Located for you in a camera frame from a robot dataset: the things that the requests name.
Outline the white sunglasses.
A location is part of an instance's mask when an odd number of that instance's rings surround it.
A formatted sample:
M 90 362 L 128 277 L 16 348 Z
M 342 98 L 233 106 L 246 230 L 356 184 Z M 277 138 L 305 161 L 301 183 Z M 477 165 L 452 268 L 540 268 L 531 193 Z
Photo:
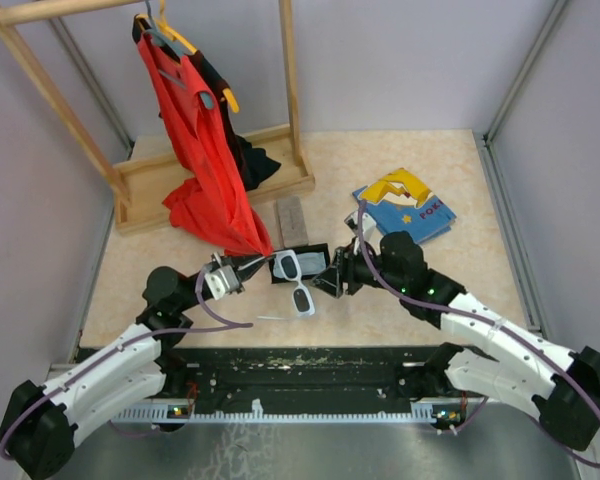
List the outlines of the white sunglasses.
M 302 280 L 302 270 L 297 254 L 293 250 L 281 250 L 268 257 L 274 263 L 273 270 L 292 285 L 290 292 L 275 310 L 270 309 L 258 320 L 293 320 L 308 318 L 316 313 L 313 297 Z

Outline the grey glasses case green lining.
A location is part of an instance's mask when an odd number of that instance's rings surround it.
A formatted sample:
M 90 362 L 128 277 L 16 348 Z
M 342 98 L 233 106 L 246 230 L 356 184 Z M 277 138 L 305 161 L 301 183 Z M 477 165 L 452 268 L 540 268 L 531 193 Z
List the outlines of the grey glasses case green lining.
M 298 196 L 278 199 L 275 202 L 275 213 L 284 247 L 303 247 L 309 244 L 302 204 Z

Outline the red garment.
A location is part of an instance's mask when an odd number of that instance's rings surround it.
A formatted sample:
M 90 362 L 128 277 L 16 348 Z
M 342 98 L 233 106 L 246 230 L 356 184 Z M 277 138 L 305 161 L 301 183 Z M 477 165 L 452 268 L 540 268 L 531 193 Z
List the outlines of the red garment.
M 136 45 L 174 153 L 193 174 L 163 201 L 171 224 L 229 254 L 271 254 L 270 236 L 249 203 L 212 91 L 188 57 L 174 60 L 148 33 Z

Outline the light blue lens cloth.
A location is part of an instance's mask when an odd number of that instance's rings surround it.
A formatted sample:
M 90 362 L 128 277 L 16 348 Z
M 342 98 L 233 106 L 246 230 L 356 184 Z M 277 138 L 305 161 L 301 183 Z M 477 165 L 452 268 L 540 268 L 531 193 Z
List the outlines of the light blue lens cloth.
M 325 268 L 326 260 L 321 253 L 298 254 L 292 250 L 285 250 L 276 254 L 271 276 L 276 281 L 296 281 L 313 277 Z

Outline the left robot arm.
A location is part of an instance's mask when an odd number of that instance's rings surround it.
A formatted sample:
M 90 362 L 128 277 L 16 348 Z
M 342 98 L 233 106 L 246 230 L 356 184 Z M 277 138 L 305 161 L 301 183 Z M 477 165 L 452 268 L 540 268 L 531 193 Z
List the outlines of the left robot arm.
M 215 256 L 186 276 L 161 266 L 148 276 L 145 308 L 122 334 L 65 373 L 11 394 L 0 425 L 0 456 L 32 479 L 48 479 L 102 425 L 134 403 L 162 392 L 174 397 L 188 373 L 170 354 L 184 336 L 206 334 L 186 311 L 239 293 L 265 263 L 262 256 Z

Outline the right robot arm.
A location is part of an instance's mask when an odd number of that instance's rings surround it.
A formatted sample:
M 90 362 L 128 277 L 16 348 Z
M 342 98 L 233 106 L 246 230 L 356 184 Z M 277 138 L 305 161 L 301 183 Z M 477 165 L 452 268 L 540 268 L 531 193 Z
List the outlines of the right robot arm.
M 441 396 L 463 390 L 530 416 L 557 442 L 582 452 L 600 429 L 600 352 L 554 344 L 497 314 L 466 288 L 430 268 L 406 232 L 380 249 L 352 241 L 335 251 L 313 285 L 339 298 L 364 286 L 398 292 L 418 320 L 478 348 L 444 344 L 427 362 L 428 387 Z

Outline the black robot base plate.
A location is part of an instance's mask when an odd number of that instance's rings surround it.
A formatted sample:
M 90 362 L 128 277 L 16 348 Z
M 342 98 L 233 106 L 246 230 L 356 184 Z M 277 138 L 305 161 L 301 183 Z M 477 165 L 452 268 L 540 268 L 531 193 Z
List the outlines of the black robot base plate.
M 160 400 L 192 402 L 197 414 L 408 413 L 413 403 L 456 402 L 463 393 L 434 372 L 440 347 L 175 348 L 163 361 Z

